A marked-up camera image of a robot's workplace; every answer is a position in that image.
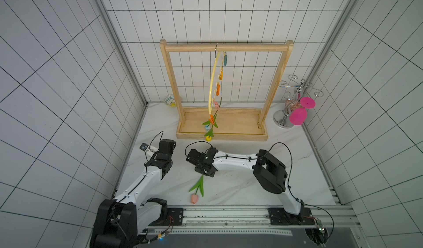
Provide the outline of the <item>pink tulip flower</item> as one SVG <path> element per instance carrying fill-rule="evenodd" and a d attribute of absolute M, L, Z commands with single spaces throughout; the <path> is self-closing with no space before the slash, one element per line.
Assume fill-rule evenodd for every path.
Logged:
<path fill-rule="evenodd" d="M 189 190 L 189 192 L 193 192 L 191 195 L 190 203 L 195 205 L 199 201 L 199 194 L 203 197 L 204 196 L 204 175 L 202 175 L 196 184 Z"/>

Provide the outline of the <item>orange end clothespin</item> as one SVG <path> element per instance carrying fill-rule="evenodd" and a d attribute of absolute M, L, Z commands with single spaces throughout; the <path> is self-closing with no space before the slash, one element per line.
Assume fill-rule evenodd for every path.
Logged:
<path fill-rule="evenodd" d="M 211 124 L 215 124 L 215 120 L 214 120 L 214 116 L 210 114 L 210 119 L 209 119 Z"/>

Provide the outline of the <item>pink clothespin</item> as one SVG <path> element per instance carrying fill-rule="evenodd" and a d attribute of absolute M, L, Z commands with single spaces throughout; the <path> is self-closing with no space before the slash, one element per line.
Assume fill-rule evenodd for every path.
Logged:
<path fill-rule="evenodd" d="M 220 110 L 220 105 L 215 99 L 213 100 L 213 104 L 214 104 L 216 110 Z"/>

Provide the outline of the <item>yellow wavy clothes hanger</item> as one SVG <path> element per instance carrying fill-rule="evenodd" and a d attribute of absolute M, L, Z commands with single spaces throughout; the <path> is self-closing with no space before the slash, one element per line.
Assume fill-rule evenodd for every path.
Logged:
<path fill-rule="evenodd" d="M 210 85 L 209 85 L 209 97 L 208 97 L 208 114 L 209 115 L 212 114 L 212 91 L 214 86 L 214 77 L 215 77 L 215 72 L 217 68 L 217 63 L 219 60 L 219 55 L 220 53 L 218 52 L 218 44 L 216 44 L 215 50 L 214 50 L 214 64 L 213 64 L 213 69 L 211 72 Z"/>

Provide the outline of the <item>white tulip flower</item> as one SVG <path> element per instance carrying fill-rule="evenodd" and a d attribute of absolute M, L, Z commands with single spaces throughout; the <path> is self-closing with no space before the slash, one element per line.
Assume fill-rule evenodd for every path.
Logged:
<path fill-rule="evenodd" d="M 216 110 L 215 110 L 214 115 L 210 116 L 210 119 L 203 123 L 206 131 L 209 131 L 213 128 L 213 126 L 215 124 L 216 117 L 217 117 L 217 113 L 220 110 L 220 104 L 217 101 L 215 101 L 215 99 L 213 99 L 212 101 L 213 101 L 213 105 L 214 105 Z"/>

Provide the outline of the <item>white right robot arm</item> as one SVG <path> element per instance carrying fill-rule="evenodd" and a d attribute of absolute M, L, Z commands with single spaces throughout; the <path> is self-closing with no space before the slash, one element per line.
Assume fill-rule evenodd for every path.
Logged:
<path fill-rule="evenodd" d="M 196 204 L 198 193 L 204 195 L 204 177 L 213 177 L 221 170 L 248 171 L 254 175 L 262 188 L 280 199 L 282 208 L 268 210 L 272 225 L 313 225 L 313 219 L 305 213 L 305 204 L 291 194 L 288 189 L 286 166 L 269 151 L 259 150 L 257 154 L 228 154 L 211 146 L 205 152 L 191 149 L 186 154 L 186 161 L 195 166 L 195 171 L 202 176 L 190 189 L 195 191 L 191 203 Z"/>

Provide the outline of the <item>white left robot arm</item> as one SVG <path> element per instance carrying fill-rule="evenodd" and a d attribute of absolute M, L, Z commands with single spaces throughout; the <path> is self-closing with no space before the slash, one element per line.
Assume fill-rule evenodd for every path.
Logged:
<path fill-rule="evenodd" d="M 163 139 L 158 148 L 145 143 L 142 147 L 150 156 L 146 170 L 123 193 L 100 204 L 89 243 L 91 248 L 133 248 L 140 244 L 139 235 L 147 226 L 167 221 L 167 202 L 147 197 L 172 167 L 176 141 Z"/>

